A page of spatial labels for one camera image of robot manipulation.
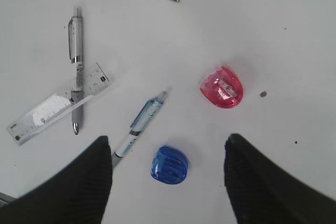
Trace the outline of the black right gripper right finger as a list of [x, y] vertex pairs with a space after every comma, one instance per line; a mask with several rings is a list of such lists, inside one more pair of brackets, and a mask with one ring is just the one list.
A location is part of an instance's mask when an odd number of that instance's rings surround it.
[[240, 134], [225, 142], [223, 170], [237, 223], [335, 223], [335, 200], [290, 175]]

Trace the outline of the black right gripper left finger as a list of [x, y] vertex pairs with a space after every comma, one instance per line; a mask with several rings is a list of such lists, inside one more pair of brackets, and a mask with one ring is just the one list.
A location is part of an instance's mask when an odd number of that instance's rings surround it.
[[52, 178], [1, 208], [1, 223], [101, 223], [112, 187], [107, 136]]

